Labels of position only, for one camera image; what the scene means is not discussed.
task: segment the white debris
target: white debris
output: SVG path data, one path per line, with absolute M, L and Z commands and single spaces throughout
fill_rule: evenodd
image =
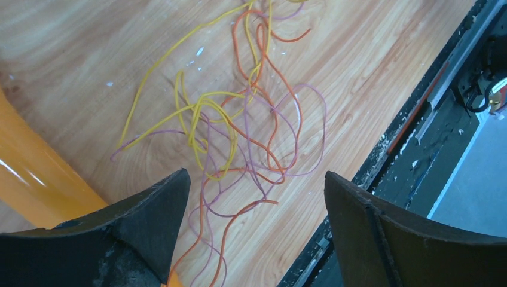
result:
M 298 104 L 296 103 L 296 101 L 294 101 L 294 106 L 296 107 L 296 111 L 298 113 L 298 129 L 299 129 L 300 125 L 301 125 L 301 113 L 300 113 L 300 109 L 298 108 Z
M 201 54 L 203 53 L 203 51 L 204 51 L 204 47 L 201 47 L 201 49 L 199 49 L 199 51 L 197 51 L 196 56 L 197 57 L 201 56 Z
M 408 142 L 412 138 L 412 136 L 416 133 L 416 130 L 414 129 L 412 133 L 408 136 L 407 141 L 401 146 L 401 149 L 399 150 L 399 154 L 402 155 L 405 148 L 407 148 Z

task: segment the gray surface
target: gray surface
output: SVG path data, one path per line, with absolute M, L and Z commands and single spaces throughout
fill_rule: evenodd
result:
M 507 118 L 489 118 L 431 219 L 507 237 Z

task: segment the cable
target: cable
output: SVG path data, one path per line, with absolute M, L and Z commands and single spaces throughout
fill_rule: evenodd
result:
M 320 163 L 320 161 L 322 160 L 322 157 L 323 157 L 323 149 L 324 149 L 324 143 L 325 143 L 325 123 L 326 123 L 326 113 L 327 113 L 327 111 L 325 111 L 325 115 L 324 115 L 323 146 L 322 146 L 322 152 L 321 152 L 321 155 L 320 155 L 319 162 L 315 165 L 315 167 L 311 171 L 309 171 L 307 173 L 303 173 L 303 174 L 300 174 L 300 175 L 296 175 L 296 174 L 289 175 L 289 173 L 288 173 L 289 169 L 292 168 L 295 165 L 296 160 L 297 160 L 298 141 L 299 141 L 299 136 L 300 136 L 301 129 L 302 129 L 302 126 L 303 126 L 302 112 L 301 112 L 301 107 L 300 107 L 300 103 L 298 101 L 298 98 L 296 97 L 296 95 L 294 93 L 294 89 L 289 85 L 288 81 L 285 79 L 285 77 L 283 76 L 283 74 L 273 65 L 272 61 L 270 60 L 270 58 L 267 55 L 268 54 L 268 48 L 269 48 L 270 41 L 271 41 L 271 37 L 273 37 L 273 38 L 275 38 L 275 39 L 277 39 L 279 41 L 282 41 L 282 42 L 295 42 L 295 41 L 299 41 L 301 38 L 303 38 L 304 36 L 306 36 L 310 32 L 310 29 L 307 30 L 304 34 L 302 34 L 300 37 L 298 37 L 296 39 L 285 40 L 285 39 L 277 36 L 274 33 L 274 31 L 272 31 L 272 25 L 271 25 L 271 23 L 272 23 L 272 20 L 274 19 L 274 16 L 273 16 L 273 3 L 272 3 L 272 1 L 269 0 L 269 8 L 268 8 L 268 14 L 267 14 L 267 16 L 262 11 L 260 11 L 260 10 L 251 10 L 251 8 L 253 7 L 254 2 L 255 2 L 255 0 L 251 0 L 251 1 L 249 1 L 249 2 L 247 2 L 247 3 L 245 3 L 245 4 L 241 5 L 241 6 L 239 6 L 239 7 L 235 8 L 235 9 L 233 9 L 233 10 L 227 11 L 226 13 L 222 14 L 221 16 L 219 16 L 214 21 L 207 22 L 205 24 L 197 26 L 192 32 L 190 32 L 189 34 L 187 34 L 186 36 L 184 36 L 171 49 L 169 49 L 168 52 L 162 58 L 160 58 L 152 66 L 152 68 L 150 68 L 148 70 L 148 72 L 146 73 L 143 81 L 140 84 L 138 92 L 136 93 L 136 97 L 134 99 L 133 106 L 132 106 L 132 108 L 130 110 L 129 116 L 127 117 L 126 125 L 124 127 L 120 143 L 122 143 L 123 140 L 124 140 L 124 138 L 125 138 L 126 131 L 128 129 L 130 120 L 132 118 L 132 114 L 133 114 L 133 112 L 135 110 L 135 107 L 136 107 L 138 99 L 139 99 L 139 95 L 140 95 L 140 93 L 141 93 L 141 91 L 142 91 L 142 89 L 143 89 L 143 87 L 144 87 L 144 85 L 145 85 L 145 83 L 147 81 L 147 78 L 153 72 L 153 70 L 158 65 L 160 65 L 160 63 L 165 58 L 167 58 L 169 56 L 169 54 L 177 46 L 179 46 L 181 43 L 183 43 L 186 39 L 188 39 L 191 35 L 193 35 L 199 29 L 201 29 L 201 28 L 203 28 L 205 26 L 213 25 L 217 21 L 219 21 L 220 19 L 222 19 L 223 17 L 225 17 L 226 15 L 235 13 L 236 11 L 239 11 L 242 8 L 245 8 L 245 7 L 248 7 L 248 10 L 246 10 L 237 19 L 237 21 L 236 21 L 236 23 L 234 25 L 234 29 L 233 29 L 233 39 L 235 40 L 235 52 L 236 52 L 236 54 L 238 53 L 238 51 L 237 51 L 237 39 L 236 39 L 235 32 L 236 32 L 236 27 L 237 27 L 238 22 L 241 21 L 241 19 L 243 17 L 245 17 L 245 28 L 246 28 L 247 38 L 249 37 L 248 36 L 248 33 L 249 33 L 248 32 L 248 15 L 250 15 L 250 14 L 260 15 L 262 17 L 263 23 L 264 23 L 264 25 L 263 24 L 259 24 L 257 26 L 257 30 L 256 30 L 256 43 L 257 43 L 257 47 L 261 51 L 260 60 L 259 60 L 259 58 L 256 57 L 255 48 L 254 48 L 253 42 L 251 41 L 251 38 L 249 39 L 249 44 L 251 46 L 252 54 L 254 55 L 254 64 L 255 64 L 255 67 L 252 70 L 252 72 L 250 73 L 250 75 L 247 76 L 243 72 L 241 64 L 239 62 L 239 56 L 236 55 L 236 58 L 237 58 L 237 61 L 238 61 L 238 67 L 239 67 L 239 69 L 240 69 L 243 77 L 247 81 L 247 88 L 245 90 L 239 92 L 239 93 L 232 93 L 232 92 L 229 92 L 229 91 L 215 91 L 215 92 L 210 92 L 210 93 L 204 93 L 204 94 L 202 94 L 199 97 L 199 99 L 198 99 L 198 101 L 196 103 L 191 103 L 189 101 L 189 99 L 188 99 L 187 92 L 186 92 L 186 89 L 185 89 L 184 72 L 183 71 L 179 71 L 177 73 L 177 75 L 176 75 L 176 81 L 175 81 L 176 111 L 174 113 L 170 114 L 168 117 L 166 117 L 163 120 L 161 120 L 160 122 L 158 122 L 156 125 L 154 125 L 150 129 L 148 129 L 145 133 L 143 133 L 143 134 L 135 137 L 134 139 L 132 139 L 131 141 L 126 142 L 125 144 L 121 144 L 120 147 L 119 147 L 119 149 L 116 152 L 114 152 L 113 155 L 111 156 L 111 160 L 114 160 L 114 157 L 118 154 L 118 152 L 131 148 L 133 145 L 137 144 L 139 141 L 141 141 L 143 138 L 145 138 L 147 136 L 152 136 L 152 135 L 156 135 L 156 134 L 163 133 L 163 132 L 172 132 L 172 133 L 179 133 L 179 134 L 185 135 L 187 137 L 187 145 L 189 145 L 190 147 L 192 147 L 192 149 L 194 150 L 194 155 L 196 157 L 197 164 L 199 165 L 199 167 L 203 171 L 203 180 L 202 180 L 202 183 L 201 183 L 201 195 L 200 195 L 200 204 L 199 204 L 199 207 L 196 208 L 196 209 L 194 209 L 191 212 L 190 216 L 197 209 L 199 209 L 199 211 L 200 211 L 200 215 L 199 215 L 200 228 L 199 228 L 198 234 L 196 234 L 197 235 L 197 240 L 183 254 L 183 256 L 181 256 L 177 260 L 176 264 L 171 269 L 171 273 L 169 274 L 169 278 L 172 276 L 173 272 L 176 270 L 177 266 L 183 260 L 183 258 L 185 258 L 186 255 L 188 255 L 197 246 L 197 244 L 200 241 L 203 241 L 205 244 L 207 244 L 211 248 L 211 253 L 210 253 L 210 256 L 208 258 L 208 261 L 207 261 L 204 269 L 208 266 L 209 261 L 210 261 L 211 256 L 212 256 L 212 253 L 213 252 L 217 252 L 219 254 L 219 262 L 218 262 L 218 266 L 217 266 L 217 271 L 215 273 L 215 276 L 213 278 L 211 286 L 213 286 L 216 283 L 217 279 L 218 279 L 218 276 L 219 276 L 219 273 L 220 273 L 220 269 L 221 269 L 222 261 L 224 262 L 224 266 L 225 266 L 225 276 L 224 276 L 224 281 L 222 282 L 222 285 L 223 285 L 224 282 L 225 282 L 225 277 L 227 276 L 227 264 L 225 262 L 225 258 L 222 256 L 222 254 L 223 254 L 223 251 L 224 251 L 224 248 L 225 248 L 225 238 L 227 236 L 227 231 L 230 228 L 230 226 L 232 225 L 232 223 L 234 222 L 234 220 L 238 216 L 240 216 L 240 215 L 248 212 L 249 210 L 253 209 L 256 205 L 258 205 L 260 203 L 277 204 L 275 201 L 267 200 L 267 196 L 268 196 L 269 192 L 273 189 L 273 187 L 276 186 L 276 185 L 280 185 L 280 184 L 284 183 L 284 181 L 286 179 L 286 176 L 302 176 L 302 175 L 306 175 L 306 174 L 314 171 L 317 168 L 317 166 L 319 165 L 319 163 Z M 301 10 L 301 8 L 303 6 L 302 2 L 303 1 L 299 1 L 299 3 L 301 3 L 301 5 L 300 5 L 299 9 L 295 13 L 291 14 L 290 16 L 286 16 L 286 18 L 284 18 L 284 19 L 288 19 L 288 18 L 293 17 L 294 15 L 296 15 Z M 285 86 L 289 90 L 289 93 L 276 106 L 274 105 L 273 101 L 269 97 L 269 94 L 261 86 L 258 85 L 259 84 L 259 79 L 260 79 L 260 76 L 262 74 L 262 70 L 264 68 L 266 60 L 268 61 L 270 67 L 282 79 L 282 81 L 284 82 Z M 178 94 L 179 94 L 179 85 L 180 85 L 179 83 L 181 84 L 181 89 L 182 89 L 181 93 L 182 93 L 184 102 L 186 104 L 185 107 L 181 107 L 180 106 L 179 97 L 178 97 Z M 322 100 L 324 100 L 324 98 L 322 97 L 322 95 L 315 88 L 313 88 L 313 87 L 311 87 L 311 86 L 309 86 L 307 84 L 298 85 L 296 87 L 307 87 L 307 88 L 310 88 L 310 89 L 314 90 L 322 98 Z M 257 95 L 257 93 L 259 93 L 259 92 L 262 95 L 262 97 L 259 97 Z M 215 101 L 213 101 L 212 99 L 210 99 L 210 97 L 217 96 L 217 95 L 225 95 L 225 96 L 227 96 L 226 100 L 222 103 L 222 105 L 218 105 Z M 285 118 L 283 116 L 283 114 L 278 110 L 278 107 L 280 106 L 280 104 L 289 95 L 292 96 L 292 98 L 293 98 L 293 100 L 295 102 L 295 105 L 297 107 L 298 115 L 300 115 L 300 117 L 301 117 L 301 121 L 300 121 L 300 123 L 298 125 L 298 131 L 297 131 L 297 133 L 295 132 L 294 128 L 292 127 L 292 125 L 290 124 L 290 122 L 287 120 L 287 118 Z M 232 99 L 243 99 L 244 107 L 240 111 L 238 111 L 236 114 L 230 116 L 230 115 L 228 115 L 226 113 L 226 111 L 223 109 L 223 107 L 224 107 L 224 105 L 228 101 L 230 101 Z M 275 122 L 274 130 L 273 130 L 273 132 L 271 134 L 271 138 L 270 138 L 267 146 L 263 145 L 261 142 L 258 142 L 254 138 L 251 138 L 251 136 L 249 134 L 248 119 L 246 117 L 246 111 L 248 110 L 248 104 L 251 103 L 253 100 L 256 100 L 257 102 L 260 102 L 261 104 L 263 104 L 266 107 L 268 107 L 270 109 L 270 111 L 274 115 L 273 116 L 274 122 Z M 214 109 L 219 114 L 220 119 L 218 119 L 218 120 L 212 120 L 208 116 L 204 115 L 204 113 L 202 113 L 202 108 L 204 106 L 208 106 L 208 107 L 211 107 L 212 109 Z M 193 113 L 190 129 L 187 128 L 187 126 L 185 125 L 185 122 L 183 120 L 183 117 L 182 117 L 182 113 L 185 112 L 185 111 L 191 111 Z M 236 118 L 236 117 L 238 117 L 241 113 L 243 113 L 243 118 L 244 118 L 244 121 L 245 121 L 245 131 L 242 131 L 241 129 L 239 129 L 233 123 L 233 119 Z M 282 119 L 287 123 L 287 125 L 291 129 L 293 135 L 295 136 L 294 157 L 293 157 L 293 160 L 291 161 L 291 164 L 288 167 L 282 167 L 282 165 L 279 163 L 278 159 L 274 155 L 273 151 L 270 149 L 271 148 L 271 143 L 272 143 L 272 141 L 273 141 L 273 139 L 275 137 L 275 134 L 277 133 L 277 130 L 278 130 L 278 120 L 277 120 L 277 116 L 278 115 L 281 116 Z M 155 131 L 162 124 L 164 124 L 165 122 L 169 121 L 170 119 L 172 119 L 174 117 L 178 117 L 178 120 L 180 122 L 182 130 L 165 130 L 165 131 L 159 131 L 159 132 Z M 206 139 L 200 139 L 199 140 L 199 139 L 196 138 L 197 125 L 198 125 L 199 121 L 204 122 L 207 125 L 207 134 L 208 134 L 208 136 L 207 136 Z M 224 124 L 226 126 L 226 128 L 227 128 L 227 132 L 223 132 L 220 129 L 218 129 L 217 127 L 215 127 L 216 124 Z M 225 136 L 226 138 L 228 138 L 230 140 L 230 144 L 231 145 L 230 145 L 229 157 L 228 157 L 226 163 L 222 167 L 220 167 L 220 168 L 218 168 L 218 166 L 216 165 L 216 161 L 210 155 L 210 147 L 211 147 L 210 136 L 209 136 L 210 129 L 214 129 L 216 131 L 220 131 L 219 132 L 220 134 L 222 134 L 223 136 Z M 245 153 L 242 151 L 241 147 L 238 144 L 237 134 L 241 135 L 242 137 L 244 137 L 247 140 L 248 154 L 249 154 L 248 160 L 247 160 L 247 158 L 245 156 Z M 261 164 L 255 163 L 253 161 L 252 151 L 251 151 L 251 144 L 255 144 L 256 146 L 258 146 L 261 149 L 265 150 L 265 152 L 267 154 L 267 164 L 268 164 L 268 167 L 264 167 Z M 243 155 L 243 158 L 245 160 L 245 167 L 231 168 L 230 165 L 231 165 L 231 163 L 232 163 L 232 161 L 234 159 L 237 147 L 238 147 L 238 149 L 240 150 L 240 152 Z M 199 154 L 206 154 L 207 155 L 205 164 L 202 164 L 202 162 L 200 161 Z M 271 160 L 273 160 L 275 162 L 276 167 L 271 166 Z M 208 170 L 207 167 L 208 167 L 208 164 L 210 162 L 213 164 L 213 166 L 215 168 L 215 172 L 213 174 L 209 174 L 208 171 L 207 171 Z M 266 177 L 265 175 L 263 175 L 263 174 L 259 173 L 258 171 L 256 171 L 256 168 L 263 169 L 263 170 L 271 172 L 271 173 L 276 173 L 276 174 L 280 175 L 280 178 L 278 180 L 276 180 L 276 181 L 272 181 L 268 177 Z M 262 199 L 258 200 L 258 201 L 255 201 L 255 202 L 253 202 L 251 204 L 248 204 L 247 206 L 245 206 L 243 209 L 241 209 L 235 215 L 220 215 L 218 212 L 214 212 L 214 210 L 211 208 L 211 205 L 214 204 L 218 200 L 218 197 L 221 196 L 221 194 L 223 194 L 224 192 L 226 192 L 227 190 L 229 190 L 234 184 L 236 184 L 236 182 L 234 182 L 232 185 L 230 185 L 226 189 L 224 189 L 224 190 L 222 189 L 221 184 L 220 184 L 220 180 L 223 179 L 226 176 L 226 174 L 229 173 L 229 172 L 240 172 L 240 173 L 242 173 L 241 177 L 239 177 L 239 179 L 236 182 L 238 182 L 248 172 L 250 174 L 250 176 L 252 177 L 253 181 L 258 186 L 258 188 L 261 190 L 261 192 L 262 192 Z M 271 187 L 268 189 L 267 192 L 265 192 L 264 189 L 262 188 L 262 185 L 261 185 L 260 180 L 259 180 L 260 178 L 263 179 L 263 180 L 265 180 L 265 181 L 267 181 L 267 182 L 269 182 L 269 183 L 271 183 Z M 206 202 L 206 199 L 204 197 L 204 189 L 205 189 L 206 184 L 209 181 L 218 181 L 218 185 L 219 185 L 219 194 L 210 203 Z M 220 251 L 217 250 L 217 248 L 215 248 L 214 245 L 213 245 L 213 235 L 211 235 L 211 241 L 210 241 L 210 243 L 208 243 L 206 240 L 204 240 L 202 238 L 203 232 L 204 232 L 204 230 L 203 230 L 204 219 L 206 220 L 206 223 L 207 223 L 208 227 L 210 228 L 210 232 L 212 234 L 212 230 L 211 230 L 210 222 L 209 222 L 209 217 L 208 217 L 208 212 L 212 212 L 212 213 L 214 213 L 217 216 L 231 218 L 229 224 L 226 226 L 226 229 L 224 231 L 224 234 L 223 234 L 223 237 L 222 237 L 222 246 L 221 246 L 221 250 Z M 196 230 L 190 224 L 190 216 L 189 216 L 189 225 L 191 226 L 192 231 L 194 233 L 197 233 Z M 204 269 L 202 269 L 202 271 L 199 272 L 199 274 L 193 279 L 192 284 L 195 282 L 196 278 L 199 275 L 202 274 L 202 272 L 204 271 Z
M 125 137 L 126 137 L 126 134 L 127 134 L 127 130 L 129 128 L 129 125 L 130 125 L 130 120 L 132 119 L 132 115 L 134 114 L 134 110 L 136 109 L 136 106 L 138 104 L 138 100 L 139 100 L 139 96 L 141 95 L 141 92 L 144 88 L 144 85 L 146 84 L 146 81 L 148 80 L 148 77 L 151 75 L 151 73 L 153 73 L 153 71 L 167 58 L 169 57 L 169 55 L 171 55 L 171 53 L 176 49 L 178 48 L 178 46 L 180 46 L 183 42 L 185 42 L 188 38 L 190 38 L 190 36 L 194 35 L 197 31 L 199 31 L 200 29 L 204 28 L 204 27 L 207 27 L 207 26 L 212 26 L 214 25 L 215 23 L 219 22 L 220 20 L 222 20 L 224 17 L 230 15 L 230 14 L 233 14 L 237 11 L 240 11 L 241 9 L 243 9 L 244 7 L 247 7 L 249 6 L 250 4 L 253 5 L 253 3 L 255 2 L 255 0 L 250 0 L 248 1 L 247 3 L 243 4 L 243 5 L 240 5 L 239 7 L 236 7 L 234 9 L 231 9 L 227 12 L 225 12 L 224 14 L 218 16 L 215 20 L 212 20 L 210 22 L 207 22 L 207 23 L 203 23 L 203 24 L 200 24 L 198 25 L 197 27 L 195 27 L 190 33 L 186 34 L 183 38 L 181 38 L 175 45 L 173 45 L 160 59 L 158 59 L 154 64 L 153 66 L 151 66 L 151 68 L 148 69 L 148 72 L 146 73 L 146 75 L 144 76 L 143 80 L 141 81 L 141 83 L 139 84 L 139 89 L 136 93 L 136 96 L 134 97 L 134 102 L 132 103 L 132 107 L 130 109 L 130 112 L 129 112 L 129 115 L 127 116 L 127 120 L 125 122 L 125 126 L 123 128 L 123 131 L 122 131 L 122 134 L 121 134 L 121 137 L 120 137 L 120 141 L 118 143 L 118 146 L 121 146 L 121 144 L 123 143 L 123 141 L 125 140 Z

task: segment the orange plastic object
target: orange plastic object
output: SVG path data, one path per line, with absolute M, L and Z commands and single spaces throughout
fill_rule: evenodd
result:
M 107 206 L 36 134 L 0 88 L 0 199 L 37 227 Z
M 169 285 L 162 284 L 162 287 L 184 287 L 183 284 L 179 281 L 178 275 L 176 275 L 176 272 L 174 272 L 173 276 L 169 280 Z

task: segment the floor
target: floor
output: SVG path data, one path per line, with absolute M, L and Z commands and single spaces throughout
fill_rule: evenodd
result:
M 428 217 L 464 230 L 507 237 L 507 120 L 489 118 L 479 128 Z
M 184 138 L 160 135 L 122 153 L 114 163 L 109 157 L 117 148 L 145 72 L 178 39 L 237 2 L 11 1 L 0 10 L 0 86 L 31 128 L 108 203 L 185 167 L 194 183 L 190 214 L 199 206 L 202 171 Z M 278 207 L 260 206 L 232 226 L 225 248 L 229 268 L 225 286 L 274 286 L 280 281 L 326 216 L 324 173 L 333 170 L 349 179 L 354 176 L 473 2 L 368 0 L 351 4 L 347 0 L 311 0 L 297 17 L 274 25 L 286 38 L 311 28 L 308 36 L 295 44 L 275 41 L 270 53 L 291 84 L 310 83 L 322 91 L 329 112 L 328 137 L 323 160 L 312 175 L 292 178 L 270 194 L 270 199 L 280 202 Z M 274 11 L 288 15 L 295 6 L 276 1 Z M 237 80 L 230 35 L 237 16 L 226 17 L 190 38 L 154 71 L 132 118 L 129 138 L 175 110 L 171 85 L 178 69 L 187 73 L 192 101 L 209 90 L 245 87 Z M 240 60 L 253 66 L 243 43 Z M 274 76 L 272 71 L 265 73 L 265 89 L 280 101 L 286 90 Z M 298 95 L 305 107 L 299 152 L 303 160 L 294 173 L 311 169 L 322 147 L 323 105 L 309 91 Z M 266 127 L 271 129 L 273 123 L 271 111 L 262 111 L 249 114 L 255 120 L 251 133 L 267 142 Z M 289 120 L 297 123 L 293 105 L 287 105 L 286 112 Z M 178 127 L 176 120 L 164 126 Z M 277 155 L 294 152 L 294 144 L 287 142 L 290 138 L 290 130 L 281 129 Z M 223 144 L 217 141 L 212 146 Z M 263 163 L 265 155 L 257 155 L 254 153 L 255 160 Z M 241 166 L 241 160 L 235 163 Z M 209 188 L 211 193 L 218 190 L 217 184 Z M 234 214 L 259 197 L 253 181 L 245 179 L 233 193 L 224 194 L 216 208 Z M 5 205 L 0 208 L 1 216 L 9 218 L 9 230 L 27 228 L 15 211 Z M 196 240 L 190 223 L 197 225 L 198 219 L 182 225 L 175 259 Z M 210 217 L 214 232 L 206 232 L 206 237 L 214 238 L 219 246 L 227 223 Z M 3 224 L 0 230 L 5 231 Z M 207 265 L 203 258 L 209 254 L 210 249 L 200 244 L 176 269 L 186 286 Z M 195 281 L 197 286 L 210 283 L 217 263 L 214 255 Z M 224 274 L 220 273 L 219 282 Z

